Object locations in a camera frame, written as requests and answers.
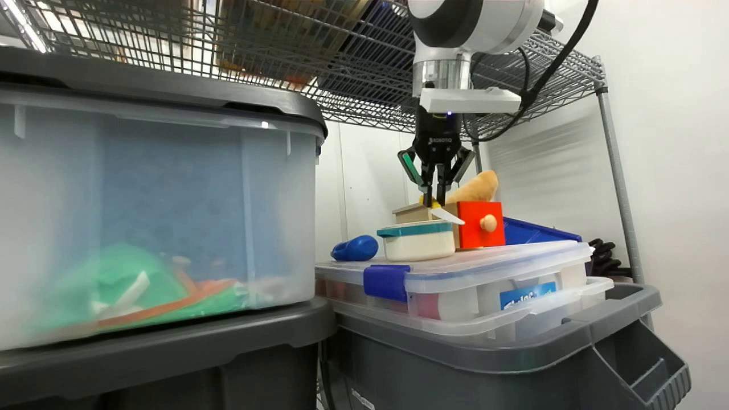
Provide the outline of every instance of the gray trash can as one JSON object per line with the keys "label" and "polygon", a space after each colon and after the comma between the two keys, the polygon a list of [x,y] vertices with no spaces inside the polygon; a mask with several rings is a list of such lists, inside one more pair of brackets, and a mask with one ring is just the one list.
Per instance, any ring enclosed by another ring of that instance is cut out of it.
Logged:
{"label": "gray trash can", "polygon": [[337,410],[669,410],[689,373],[640,322],[657,305],[657,292],[619,285],[604,308],[510,347],[339,316],[327,379]]}
{"label": "gray trash can", "polygon": [[322,301],[0,353],[0,410],[312,410]]}

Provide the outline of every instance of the stacked bins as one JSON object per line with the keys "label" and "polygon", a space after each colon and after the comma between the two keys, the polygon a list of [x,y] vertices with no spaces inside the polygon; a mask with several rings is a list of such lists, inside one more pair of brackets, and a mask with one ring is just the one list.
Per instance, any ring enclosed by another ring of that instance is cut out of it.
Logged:
{"label": "stacked bins", "polygon": [[510,343],[461,343],[341,316],[330,347],[339,407],[669,410],[689,390],[686,363],[640,319],[660,305],[619,285],[598,310]]}
{"label": "stacked bins", "polygon": [[322,301],[0,353],[2,410],[310,410]]}
{"label": "stacked bins", "polygon": [[445,339],[517,339],[598,305],[608,278],[584,278],[574,242],[493,246],[423,261],[316,266],[337,312]]}
{"label": "stacked bins", "polygon": [[0,350],[313,297],[313,103],[8,49],[0,73]]}

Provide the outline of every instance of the white plastic container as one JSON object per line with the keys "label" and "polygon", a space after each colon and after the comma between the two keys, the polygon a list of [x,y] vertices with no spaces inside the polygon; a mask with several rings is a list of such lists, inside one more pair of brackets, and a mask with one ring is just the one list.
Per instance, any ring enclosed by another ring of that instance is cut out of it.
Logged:
{"label": "white plastic container", "polygon": [[526,244],[412,265],[322,265],[319,294],[343,315],[437,338],[542,333],[604,298],[611,279],[588,279],[582,246]]}
{"label": "white plastic container", "polygon": [[0,81],[0,350],[312,298],[321,142],[213,97]]}
{"label": "white plastic container", "polygon": [[453,226],[443,220],[400,224],[378,229],[384,259],[433,259],[456,253]]}

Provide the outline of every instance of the blue plastic toy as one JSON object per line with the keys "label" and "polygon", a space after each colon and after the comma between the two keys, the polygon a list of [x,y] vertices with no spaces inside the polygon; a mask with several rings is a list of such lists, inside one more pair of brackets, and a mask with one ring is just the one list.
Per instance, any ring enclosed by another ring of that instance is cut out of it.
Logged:
{"label": "blue plastic toy", "polygon": [[378,256],[378,242],[368,234],[359,234],[351,242],[343,242],[343,244],[337,244],[332,248],[332,258],[337,261],[367,261],[370,259],[373,256]]}

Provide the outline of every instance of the metal wire rack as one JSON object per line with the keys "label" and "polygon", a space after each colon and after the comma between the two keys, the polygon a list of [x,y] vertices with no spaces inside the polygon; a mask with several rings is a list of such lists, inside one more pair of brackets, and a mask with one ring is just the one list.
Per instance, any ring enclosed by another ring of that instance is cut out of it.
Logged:
{"label": "metal wire rack", "polygon": [[[30,46],[227,81],[298,90],[330,120],[412,129],[412,30],[398,0],[0,0],[25,13]],[[559,52],[534,35],[534,79]],[[485,55],[475,87],[521,89],[518,52]],[[600,81],[598,62],[571,52],[521,120],[570,104]],[[481,131],[507,117],[481,118]]]}

